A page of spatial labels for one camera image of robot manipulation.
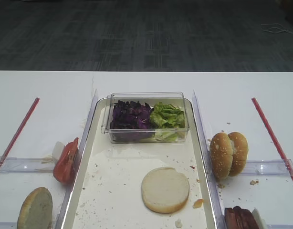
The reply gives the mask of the white pusher block right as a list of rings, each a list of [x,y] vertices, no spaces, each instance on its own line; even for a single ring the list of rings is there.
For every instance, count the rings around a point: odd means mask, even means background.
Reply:
[[[258,209],[254,208],[252,211],[252,215],[253,215],[259,229],[267,229],[266,222],[264,219],[262,219]]]

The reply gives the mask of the long clear rail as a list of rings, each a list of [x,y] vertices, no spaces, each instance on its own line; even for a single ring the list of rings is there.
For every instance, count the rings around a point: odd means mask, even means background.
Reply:
[[[65,192],[63,202],[61,205],[60,213],[58,214],[58,216],[56,218],[56,223],[55,223],[54,229],[63,229],[64,228],[66,215],[68,212],[68,208],[69,208],[71,198],[73,195],[74,186],[76,183],[76,176],[77,176],[77,173],[80,168],[80,163],[81,163],[82,157],[84,155],[86,141],[87,141],[87,138],[88,138],[88,135],[90,132],[90,128],[91,128],[92,120],[94,117],[94,111],[96,108],[97,101],[98,101],[98,92],[97,92],[97,89],[95,89],[94,96],[92,98],[92,102],[91,102],[91,106],[90,106],[90,110],[89,110],[89,114],[88,114],[85,128],[83,131],[83,135],[81,137],[81,141],[80,141],[80,144],[79,144],[79,147],[77,150],[77,154],[76,154],[76,157],[75,157],[75,160],[73,163],[73,167],[74,167],[74,171],[75,171],[74,181],[72,182],[72,184],[68,185],[66,188],[66,192]]]
[[[206,177],[207,189],[209,193],[209,201],[211,205],[211,210],[214,219],[214,227],[216,229],[225,229],[225,218],[222,213],[222,208],[220,205],[220,198],[218,195],[218,187],[216,179],[212,173],[211,159],[208,151],[207,140],[205,137],[205,131],[203,126],[203,120],[200,112],[200,105],[198,97],[196,96],[195,91],[192,94],[192,104],[195,114],[195,122],[197,127],[197,132],[199,135],[199,144],[201,148],[201,156],[203,160],[204,173]]]

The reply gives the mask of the green lettuce leaves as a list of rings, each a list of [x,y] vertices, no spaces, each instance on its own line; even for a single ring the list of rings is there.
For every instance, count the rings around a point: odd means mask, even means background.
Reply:
[[[156,129],[181,129],[185,128],[185,115],[177,106],[158,102],[152,108],[150,122]],[[185,135],[182,131],[164,131],[155,132],[154,138],[157,141],[174,142],[184,140]]]

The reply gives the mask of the upright bun slice left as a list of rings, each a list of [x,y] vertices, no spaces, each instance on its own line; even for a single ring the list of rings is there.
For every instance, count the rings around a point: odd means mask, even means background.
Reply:
[[[52,226],[52,195],[45,187],[33,190],[23,202],[17,220],[18,229],[50,229]]]

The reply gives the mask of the clear divider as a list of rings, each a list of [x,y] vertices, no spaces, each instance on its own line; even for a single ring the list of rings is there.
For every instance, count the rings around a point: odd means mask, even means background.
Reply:
[[[283,224],[279,224],[279,225],[273,225],[273,224],[268,224],[267,225],[267,229],[293,229],[293,225],[283,225]]]
[[[17,158],[0,156],[0,173],[51,173],[52,158]]]
[[[248,160],[240,175],[293,177],[293,162],[290,159]]]
[[[17,223],[15,222],[0,222],[0,229],[16,229]]]

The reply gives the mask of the sesame bun right half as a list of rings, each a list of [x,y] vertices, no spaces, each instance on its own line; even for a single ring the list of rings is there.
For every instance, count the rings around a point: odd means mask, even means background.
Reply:
[[[228,137],[233,149],[233,161],[229,176],[234,177],[245,168],[249,147],[247,139],[239,132],[231,132],[228,134]]]

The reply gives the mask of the lower right clear divider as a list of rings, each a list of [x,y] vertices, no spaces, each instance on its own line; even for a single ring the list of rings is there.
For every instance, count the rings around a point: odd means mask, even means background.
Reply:
[[[267,229],[293,229],[293,225],[283,225],[283,224],[279,224],[279,225],[273,225],[273,224],[268,224],[267,225]]]

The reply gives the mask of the right red strip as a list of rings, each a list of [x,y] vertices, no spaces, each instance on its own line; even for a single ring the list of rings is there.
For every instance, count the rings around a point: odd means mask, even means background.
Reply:
[[[288,172],[290,174],[290,177],[291,177],[291,179],[293,181],[293,167],[291,166],[287,156],[285,155],[285,153],[284,153],[284,151],[283,151],[278,139],[276,138],[276,136],[275,136],[275,134],[274,134],[274,132],[273,132],[273,130],[272,130],[272,128],[271,128],[266,116],[265,116],[265,114],[263,113],[262,108],[260,107],[257,99],[253,97],[251,100],[252,100],[252,102],[253,102],[253,104],[254,104],[254,106],[255,106],[255,108],[256,108],[256,110],[257,110],[257,112],[258,112],[258,114],[259,114],[259,116],[260,116],[260,118],[261,118],[261,120],[263,122],[263,124],[265,125],[265,127],[266,127],[266,129],[267,129],[267,131],[268,131],[268,133],[269,133],[269,135],[270,135],[270,137],[271,137],[271,139],[272,139],[272,141],[273,141],[273,143],[274,143],[274,145],[275,145],[275,147],[276,147],[281,159],[283,160],[283,162],[284,162],[284,164],[285,164],[285,166],[286,166],[286,168],[287,168],[287,170],[288,170]]]

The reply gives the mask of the meat patty slices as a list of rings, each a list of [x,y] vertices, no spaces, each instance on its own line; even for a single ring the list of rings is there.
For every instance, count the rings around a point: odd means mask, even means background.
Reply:
[[[239,206],[225,208],[224,218],[228,229],[259,229],[253,214]]]

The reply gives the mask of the bun bottom slice on tray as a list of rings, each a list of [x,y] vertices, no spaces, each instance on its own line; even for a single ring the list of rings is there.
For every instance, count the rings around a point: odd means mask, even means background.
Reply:
[[[173,167],[149,171],[142,180],[144,205],[157,213],[174,213],[182,209],[189,197],[189,181]]]

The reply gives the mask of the purple lettuce leaves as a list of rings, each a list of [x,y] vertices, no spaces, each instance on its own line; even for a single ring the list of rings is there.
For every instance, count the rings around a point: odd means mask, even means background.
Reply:
[[[119,100],[113,108],[113,119],[111,129],[151,129],[150,115],[152,108],[149,104],[142,105],[140,102],[123,102]],[[151,138],[152,133],[126,132],[113,133],[116,142],[137,142],[142,139]]]

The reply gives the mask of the white metal tray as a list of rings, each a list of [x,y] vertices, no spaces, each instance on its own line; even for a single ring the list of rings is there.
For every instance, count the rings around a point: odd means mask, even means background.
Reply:
[[[97,102],[63,229],[214,229],[192,105],[185,101],[189,132],[182,143],[114,144],[101,132],[106,99]],[[144,176],[174,167],[190,185],[185,206],[158,214],[142,201]],[[196,200],[202,207],[193,208]]]

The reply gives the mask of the tomato slices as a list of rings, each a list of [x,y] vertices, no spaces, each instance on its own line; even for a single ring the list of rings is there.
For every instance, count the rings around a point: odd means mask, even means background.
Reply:
[[[77,137],[64,147],[53,169],[54,178],[63,185],[68,185],[74,181],[75,169],[73,164],[78,150],[78,140],[79,138]]]

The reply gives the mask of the lower left clear divider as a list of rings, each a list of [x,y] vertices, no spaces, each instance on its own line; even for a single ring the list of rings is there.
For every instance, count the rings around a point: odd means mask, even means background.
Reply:
[[[0,229],[16,229],[17,223],[15,222],[0,222]]]

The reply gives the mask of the white pusher block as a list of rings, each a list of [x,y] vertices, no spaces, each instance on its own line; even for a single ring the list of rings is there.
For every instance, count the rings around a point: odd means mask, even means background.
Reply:
[[[254,208],[252,211],[252,215],[253,215],[259,229],[267,229],[266,222],[264,219],[262,219],[258,209]]]
[[[61,142],[56,142],[53,152],[52,152],[52,158],[55,162],[57,162],[60,159],[60,156],[64,150],[65,145]]]

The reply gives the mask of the upper right clear divider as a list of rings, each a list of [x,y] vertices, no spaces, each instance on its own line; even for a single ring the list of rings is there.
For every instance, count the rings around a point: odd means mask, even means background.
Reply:
[[[290,159],[248,160],[240,175],[293,177],[293,162]]]

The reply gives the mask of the left red strip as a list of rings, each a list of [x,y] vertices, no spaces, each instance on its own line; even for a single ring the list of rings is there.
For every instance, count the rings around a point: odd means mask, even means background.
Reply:
[[[22,120],[20,126],[18,127],[17,131],[15,132],[14,136],[12,137],[10,143],[8,144],[7,148],[5,149],[3,155],[0,157],[0,168],[3,165],[6,157],[8,156],[9,152],[11,151],[13,145],[15,144],[17,138],[19,137],[20,133],[22,132],[23,128],[25,127],[26,123],[28,122],[30,116],[32,115],[35,107],[39,102],[39,98],[35,98],[34,102],[32,103],[31,107],[29,108],[27,114],[25,115],[24,119]]]

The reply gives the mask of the sesame bun left half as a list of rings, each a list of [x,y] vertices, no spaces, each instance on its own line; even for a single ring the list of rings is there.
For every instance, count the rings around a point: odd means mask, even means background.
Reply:
[[[216,179],[228,177],[233,161],[233,148],[226,133],[217,133],[210,142],[210,159],[212,172]]]

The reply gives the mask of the red strip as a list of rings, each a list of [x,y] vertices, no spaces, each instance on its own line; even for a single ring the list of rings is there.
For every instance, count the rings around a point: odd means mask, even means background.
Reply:
[[[285,153],[284,153],[284,151],[283,151],[278,139],[276,138],[276,136],[275,136],[275,134],[274,134],[274,132],[273,132],[273,130],[272,130],[272,128],[271,128],[266,116],[265,116],[265,114],[263,113],[262,108],[260,107],[257,99],[253,97],[251,100],[252,100],[252,102],[253,102],[253,104],[254,104],[254,106],[255,106],[255,108],[256,108],[256,110],[257,110],[257,112],[258,112],[258,114],[259,114],[259,116],[260,116],[260,118],[261,118],[261,120],[263,122],[263,124],[265,125],[265,127],[266,127],[266,129],[267,129],[267,131],[268,131],[268,133],[269,133],[269,135],[270,135],[270,137],[271,137],[271,139],[272,139],[272,141],[273,141],[273,143],[274,143],[274,145],[275,145],[275,147],[276,147],[281,159],[283,160],[283,162],[284,162],[284,164],[285,164],[285,166],[286,166],[286,168],[287,168],[287,170],[288,170],[288,172],[290,174],[290,177],[291,177],[291,179],[293,181],[293,167],[291,166],[287,156],[285,155]]]
[[[6,157],[8,156],[9,152],[11,151],[13,145],[15,144],[17,138],[19,137],[20,133],[22,132],[23,128],[25,127],[26,123],[28,122],[30,116],[32,115],[35,107],[39,102],[39,98],[35,98],[34,102],[32,103],[31,107],[29,108],[27,114],[25,115],[24,119],[22,120],[20,126],[18,127],[17,131],[15,132],[14,136],[12,137],[10,143],[8,144],[7,148],[5,149],[3,155],[0,157],[0,168],[3,165]]]

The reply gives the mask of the sesame bun half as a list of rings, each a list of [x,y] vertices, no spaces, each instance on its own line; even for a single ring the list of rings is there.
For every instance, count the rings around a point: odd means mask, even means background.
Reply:
[[[231,132],[228,134],[228,137],[233,149],[233,161],[229,176],[234,177],[245,168],[249,147],[247,139],[239,132]]]
[[[226,133],[217,133],[210,142],[210,159],[212,172],[216,179],[228,177],[233,161],[233,148]]]

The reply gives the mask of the upper left clear divider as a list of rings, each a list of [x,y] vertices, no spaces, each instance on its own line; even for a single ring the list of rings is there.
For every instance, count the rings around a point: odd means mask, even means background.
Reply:
[[[51,173],[52,158],[17,158],[0,156],[0,173]]]

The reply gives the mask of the right long clear rail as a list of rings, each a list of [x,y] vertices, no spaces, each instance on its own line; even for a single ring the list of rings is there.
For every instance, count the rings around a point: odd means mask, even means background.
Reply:
[[[195,122],[197,127],[197,132],[199,135],[199,144],[201,148],[201,156],[203,160],[204,173],[206,177],[207,189],[209,193],[209,201],[211,205],[211,210],[214,219],[214,227],[216,229],[225,229],[225,218],[222,213],[222,208],[220,205],[220,198],[218,195],[218,187],[216,179],[212,173],[211,159],[208,151],[207,140],[205,137],[205,131],[203,126],[203,120],[200,112],[200,105],[198,97],[196,96],[195,91],[192,94],[192,104],[195,114]]]

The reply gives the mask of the bread crumb piece on tray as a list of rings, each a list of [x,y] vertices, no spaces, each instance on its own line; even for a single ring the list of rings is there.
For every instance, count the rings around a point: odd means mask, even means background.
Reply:
[[[196,200],[193,204],[193,208],[200,208],[203,205],[204,200],[202,198]]]

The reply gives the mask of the left long clear rail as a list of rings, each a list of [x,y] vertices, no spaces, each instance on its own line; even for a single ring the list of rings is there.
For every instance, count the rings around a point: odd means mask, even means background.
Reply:
[[[60,213],[58,214],[58,216],[56,218],[56,223],[55,223],[54,229],[63,229],[64,228],[66,215],[68,212],[68,208],[69,208],[71,198],[73,195],[74,186],[76,183],[76,176],[77,176],[77,173],[80,168],[80,163],[81,163],[82,157],[84,155],[86,141],[87,141],[87,138],[88,138],[88,135],[90,132],[90,128],[91,128],[92,120],[94,117],[94,111],[96,108],[97,101],[98,101],[98,92],[97,92],[97,89],[95,89],[94,96],[92,98],[92,102],[91,102],[91,106],[90,106],[90,110],[89,110],[89,114],[88,114],[85,128],[83,131],[83,135],[81,137],[81,141],[80,141],[80,144],[79,144],[79,147],[77,150],[77,154],[76,154],[76,157],[75,157],[75,160],[73,163],[73,167],[74,167],[74,171],[75,171],[74,181],[72,182],[72,184],[68,185],[66,188],[66,192],[65,192],[63,202],[61,205]]]

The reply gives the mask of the clear plastic container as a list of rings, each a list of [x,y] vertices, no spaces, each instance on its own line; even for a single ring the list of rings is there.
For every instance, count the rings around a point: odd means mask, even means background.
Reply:
[[[112,93],[101,131],[113,143],[183,142],[189,131],[183,93]]]

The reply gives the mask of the white pusher block left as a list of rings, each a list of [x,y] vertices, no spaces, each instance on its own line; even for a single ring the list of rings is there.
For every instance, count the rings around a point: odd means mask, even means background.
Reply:
[[[57,162],[60,159],[60,156],[64,150],[65,145],[61,142],[56,142],[53,152],[52,152],[52,158],[55,162]]]

